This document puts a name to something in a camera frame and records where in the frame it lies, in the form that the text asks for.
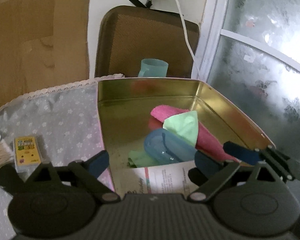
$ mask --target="blue plastic container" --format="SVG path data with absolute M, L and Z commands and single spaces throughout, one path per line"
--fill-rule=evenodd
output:
M 145 151 L 160 165 L 194 160 L 197 150 L 163 128 L 152 131 L 144 141 Z

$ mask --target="white power cord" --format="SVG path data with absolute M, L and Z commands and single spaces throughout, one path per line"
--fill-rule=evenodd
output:
M 178 11 L 179 11 L 179 14 L 180 14 L 180 18 L 181 18 L 181 23 L 182 23 L 182 27 L 183 27 L 183 32 L 184 32 L 184 35 L 185 35 L 185 40 L 186 40 L 186 44 L 187 44 L 187 47 L 189 49 L 189 52 L 192 56 L 192 59 L 193 59 L 193 63 L 194 63 L 194 66 L 195 68 L 197 69 L 197 72 L 198 72 L 198 76 L 200 77 L 199 73 L 199 67 L 196 63 L 196 58 L 195 58 L 195 55 L 191 49 L 191 46 L 189 44 L 189 40 L 188 40 L 188 33 L 187 33 L 187 28 L 186 28 L 186 23 L 185 23 L 185 19 L 183 18 L 183 14 L 181 12 L 181 7 L 180 7 L 180 3 L 179 3 L 179 0 L 176 0 L 176 4 L 177 4 L 177 7 L 178 7 Z

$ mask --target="cardboard box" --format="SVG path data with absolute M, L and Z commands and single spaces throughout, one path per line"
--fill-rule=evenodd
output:
M 89 78 L 89 0 L 0 0 L 0 106 Z

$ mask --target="black strap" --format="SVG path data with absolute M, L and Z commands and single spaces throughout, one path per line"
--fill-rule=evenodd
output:
M 146 6 L 139 0 L 129 0 L 136 7 L 146 8 Z

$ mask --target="brown tray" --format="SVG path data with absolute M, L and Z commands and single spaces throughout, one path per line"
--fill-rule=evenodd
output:
M 98 83 L 98 110 L 111 171 L 127 168 L 128 153 L 143 150 L 158 105 L 196 110 L 199 121 L 220 141 L 249 149 L 273 145 L 239 108 L 204 82 L 174 78 L 125 78 Z M 120 178 L 113 178 L 114 185 Z

